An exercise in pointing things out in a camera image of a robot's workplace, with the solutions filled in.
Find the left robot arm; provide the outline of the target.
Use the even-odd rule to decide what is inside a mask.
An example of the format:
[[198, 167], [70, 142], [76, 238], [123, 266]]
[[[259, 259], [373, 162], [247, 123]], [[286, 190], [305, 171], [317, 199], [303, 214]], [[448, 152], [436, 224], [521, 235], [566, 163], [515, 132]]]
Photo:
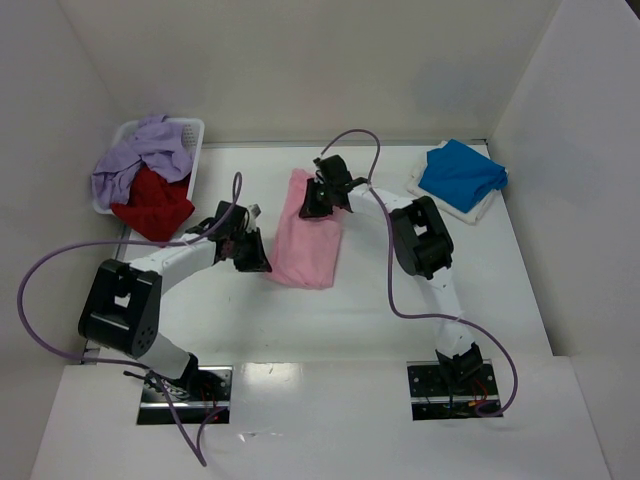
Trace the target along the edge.
[[159, 332], [162, 296], [195, 273], [230, 260], [239, 272], [264, 273], [257, 204], [220, 202], [216, 215], [144, 257], [107, 260], [96, 273], [80, 316], [81, 336], [138, 361], [174, 388], [205, 381], [198, 359]]

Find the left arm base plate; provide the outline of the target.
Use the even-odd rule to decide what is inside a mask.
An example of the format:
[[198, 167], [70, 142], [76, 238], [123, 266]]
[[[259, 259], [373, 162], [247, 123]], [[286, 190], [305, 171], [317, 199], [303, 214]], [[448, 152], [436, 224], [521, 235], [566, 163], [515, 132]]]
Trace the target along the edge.
[[190, 380], [163, 378], [161, 383], [151, 374], [140, 375], [129, 371], [124, 371], [123, 374], [142, 382], [138, 425], [174, 423], [161, 383], [182, 423], [201, 424], [206, 418], [214, 424], [229, 423], [233, 374], [230, 366], [200, 367]]

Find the pink t shirt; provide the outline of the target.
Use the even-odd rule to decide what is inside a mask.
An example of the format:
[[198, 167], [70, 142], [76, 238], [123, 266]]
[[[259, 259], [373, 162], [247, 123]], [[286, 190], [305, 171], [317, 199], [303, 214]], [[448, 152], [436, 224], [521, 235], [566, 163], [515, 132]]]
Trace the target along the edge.
[[269, 280], [290, 288], [324, 290], [334, 284], [342, 239], [342, 216], [305, 220], [299, 217], [309, 172], [294, 169], [278, 221], [269, 262]]

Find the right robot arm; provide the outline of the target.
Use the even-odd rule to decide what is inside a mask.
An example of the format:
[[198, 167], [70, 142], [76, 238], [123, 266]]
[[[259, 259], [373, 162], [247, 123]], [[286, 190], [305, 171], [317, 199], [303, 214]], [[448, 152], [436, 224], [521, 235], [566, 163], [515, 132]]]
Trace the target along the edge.
[[452, 279], [454, 244], [434, 201], [408, 198], [354, 178], [338, 155], [314, 160], [315, 176], [307, 181], [299, 217], [321, 219], [336, 209], [385, 222], [389, 234], [388, 272], [399, 265], [413, 278], [432, 310], [405, 319], [433, 321], [436, 356], [441, 370], [458, 381], [474, 375], [483, 363]]

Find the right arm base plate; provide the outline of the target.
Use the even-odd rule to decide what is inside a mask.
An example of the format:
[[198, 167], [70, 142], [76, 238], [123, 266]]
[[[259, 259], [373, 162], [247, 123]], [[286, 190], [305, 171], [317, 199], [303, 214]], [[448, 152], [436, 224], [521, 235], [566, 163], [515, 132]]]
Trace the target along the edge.
[[471, 380], [453, 392], [441, 376], [437, 362], [409, 363], [407, 376], [414, 421], [480, 418], [477, 408], [486, 414], [501, 408], [490, 361], [485, 361]]

